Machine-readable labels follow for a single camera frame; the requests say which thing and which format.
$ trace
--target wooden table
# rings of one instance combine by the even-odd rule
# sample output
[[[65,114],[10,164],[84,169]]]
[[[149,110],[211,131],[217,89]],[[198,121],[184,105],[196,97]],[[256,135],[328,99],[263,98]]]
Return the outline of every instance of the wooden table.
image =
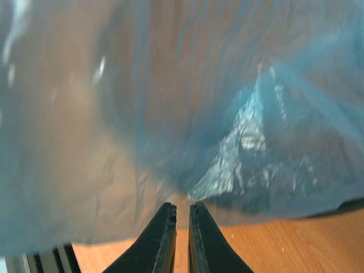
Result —
[[[221,230],[254,272],[364,272],[364,210]],[[187,230],[177,232],[175,273],[187,272],[187,238]],[[99,273],[132,243],[74,249],[82,273]]]

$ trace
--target transparent plastic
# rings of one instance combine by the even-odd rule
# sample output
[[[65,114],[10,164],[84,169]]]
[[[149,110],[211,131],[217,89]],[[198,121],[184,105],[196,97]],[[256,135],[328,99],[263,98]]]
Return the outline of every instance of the transparent plastic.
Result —
[[[362,0],[1,0],[0,255],[364,196]]]

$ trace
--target wooden surface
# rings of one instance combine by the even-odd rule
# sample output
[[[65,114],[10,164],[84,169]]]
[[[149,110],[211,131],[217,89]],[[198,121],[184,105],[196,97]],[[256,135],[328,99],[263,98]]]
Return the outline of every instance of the wooden surface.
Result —
[[[364,210],[221,230],[254,272],[364,272]],[[187,272],[187,236],[186,230],[177,232],[175,273]],[[82,273],[102,272],[131,244],[75,246]]]

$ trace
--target crumpled plastic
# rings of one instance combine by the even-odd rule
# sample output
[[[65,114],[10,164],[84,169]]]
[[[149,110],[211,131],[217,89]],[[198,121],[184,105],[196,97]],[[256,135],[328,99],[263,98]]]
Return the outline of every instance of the crumpled plastic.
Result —
[[[364,2],[2,0],[0,255],[364,196]]]

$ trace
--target plastic bag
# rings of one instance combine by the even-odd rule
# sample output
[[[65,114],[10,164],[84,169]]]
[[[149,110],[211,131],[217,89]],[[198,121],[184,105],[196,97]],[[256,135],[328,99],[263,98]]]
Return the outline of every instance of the plastic bag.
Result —
[[[0,255],[364,196],[363,1],[0,3]]]

